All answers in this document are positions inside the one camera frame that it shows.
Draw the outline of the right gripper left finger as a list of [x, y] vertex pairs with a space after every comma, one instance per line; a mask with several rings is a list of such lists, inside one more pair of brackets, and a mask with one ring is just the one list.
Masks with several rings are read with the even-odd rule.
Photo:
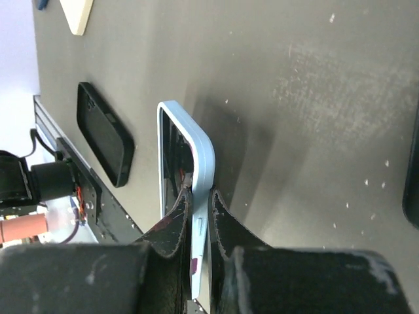
[[184, 313], [191, 192], [128, 245], [16, 245], [1, 251], [2, 313]]

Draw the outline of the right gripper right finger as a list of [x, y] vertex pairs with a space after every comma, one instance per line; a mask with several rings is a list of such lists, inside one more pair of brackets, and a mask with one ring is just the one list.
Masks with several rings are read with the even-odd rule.
[[394, 269], [373, 251], [275, 248], [208, 200], [212, 313], [410, 313]]

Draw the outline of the purple edged black phone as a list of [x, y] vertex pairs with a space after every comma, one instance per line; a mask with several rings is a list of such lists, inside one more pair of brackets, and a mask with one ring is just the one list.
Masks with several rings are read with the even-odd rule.
[[174, 121], [164, 110], [159, 112], [160, 122], [160, 148], [161, 157], [160, 170], [162, 176], [161, 188], [161, 210], [165, 222], [172, 219], [172, 210], [179, 203], [179, 198], [187, 197], [187, 237], [186, 243], [192, 244], [192, 179], [194, 171], [194, 160], [191, 145], [186, 136], [181, 133]]

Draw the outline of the light blue phone case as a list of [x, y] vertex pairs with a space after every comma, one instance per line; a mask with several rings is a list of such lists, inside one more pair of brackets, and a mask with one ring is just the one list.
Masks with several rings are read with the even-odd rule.
[[162, 101], [157, 107], [157, 138], [158, 138], [158, 175], [160, 216], [166, 216], [167, 191], [165, 175], [164, 153], [169, 148], [164, 145], [168, 138], [165, 132], [165, 123], [175, 126], [176, 130], [188, 144], [193, 160], [192, 171], [192, 232], [191, 232], [191, 298], [197, 299], [200, 295], [202, 279], [202, 264], [206, 234], [208, 227], [208, 199], [213, 186], [215, 175], [215, 153], [213, 145], [205, 131], [196, 123], [191, 115], [175, 100]]

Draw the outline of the black phone case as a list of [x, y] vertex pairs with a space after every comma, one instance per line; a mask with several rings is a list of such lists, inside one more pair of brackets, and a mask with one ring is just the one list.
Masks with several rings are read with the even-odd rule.
[[77, 87], [77, 124], [112, 185], [125, 186], [134, 157], [134, 139], [89, 82], [80, 82]]

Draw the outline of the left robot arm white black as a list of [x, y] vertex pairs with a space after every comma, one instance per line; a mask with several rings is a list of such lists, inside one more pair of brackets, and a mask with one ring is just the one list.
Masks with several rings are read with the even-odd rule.
[[25, 207], [72, 195], [75, 187], [74, 170], [69, 162], [28, 167], [25, 158], [1, 151], [2, 215], [22, 215]]

